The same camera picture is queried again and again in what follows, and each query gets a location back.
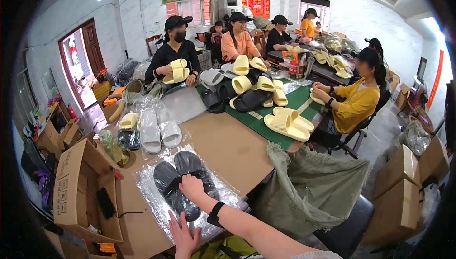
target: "black wristband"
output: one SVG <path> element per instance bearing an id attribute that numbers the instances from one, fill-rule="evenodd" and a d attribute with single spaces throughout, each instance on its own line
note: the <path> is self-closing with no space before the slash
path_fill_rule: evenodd
<path id="1" fill-rule="evenodd" d="M 223 226 L 221 226 L 219 224 L 219 217 L 217 216 L 219 214 L 219 210 L 223 207 L 223 205 L 225 205 L 225 203 L 223 203 L 223 202 L 218 202 L 217 204 L 214 205 L 214 208 L 209 213 L 208 220 L 207 220 L 208 223 L 218 226 L 220 228 L 224 228 Z"/>

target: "black face mask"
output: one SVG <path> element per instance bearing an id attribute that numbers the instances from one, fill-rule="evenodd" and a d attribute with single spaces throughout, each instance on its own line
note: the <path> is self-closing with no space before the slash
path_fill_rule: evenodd
<path id="1" fill-rule="evenodd" d="M 178 32 L 176 33 L 176 35 L 174 36 L 174 40 L 176 42 L 182 42 L 184 41 L 185 37 L 187 36 L 187 32 Z"/>

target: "yellow cardigan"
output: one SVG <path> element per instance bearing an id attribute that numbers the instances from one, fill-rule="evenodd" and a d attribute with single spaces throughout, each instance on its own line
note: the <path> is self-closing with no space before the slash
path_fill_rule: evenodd
<path id="1" fill-rule="evenodd" d="M 380 89 L 377 87 L 363 88 L 358 91 L 359 85 L 364 82 L 361 78 L 350 86 L 339 86 L 337 95 L 347 98 L 339 104 L 339 110 L 333 111 L 334 124 L 341 133 L 350 133 L 360 122 L 372 115 L 379 102 Z"/>

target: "wooden door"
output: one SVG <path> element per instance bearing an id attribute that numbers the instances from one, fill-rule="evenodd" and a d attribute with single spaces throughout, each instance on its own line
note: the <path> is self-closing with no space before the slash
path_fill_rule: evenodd
<path id="1" fill-rule="evenodd" d="M 98 44 L 97 31 L 95 30 L 95 21 L 91 21 L 82 27 L 84 45 L 87 51 L 88 62 L 96 76 L 101 70 L 105 69 L 105 63 L 101 56 L 100 45 Z"/>

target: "green cutting mat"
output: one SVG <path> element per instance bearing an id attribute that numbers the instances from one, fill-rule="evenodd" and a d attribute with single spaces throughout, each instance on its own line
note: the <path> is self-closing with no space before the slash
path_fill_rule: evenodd
<path id="1" fill-rule="evenodd" d="M 291 79 L 281 79 L 284 84 L 291 82 Z M 318 111 L 321 109 L 322 105 L 313 102 L 310 98 L 310 86 L 299 87 L 295 91 L 289 93 L 287 95 L 288 99 L 288 106 L 287 108 L 296 109 L 300 112 L 300 115 L 311 121 Z M 199 93 L 204 91 L 206 88 L 200 85 L 198 86 L 197 90 Z M 272 114 L 273 108 L 260 108 L 254 112 L 249 113 L 240 113 L 234 109 L 232 109 L 229 105 L 225 107 L 225 112 L 242 122 L 243 124 L 247 125 L 252 130 L 259 133 L 265 139 L 277 143 L 281 146 L 283 150 L 287 150 L 291 144 L 295 141 L 290 137 L 286 137 L 277 133 L 275 131 L 270 130 L 266 125 L 263 117 L 267 114 Z"/>

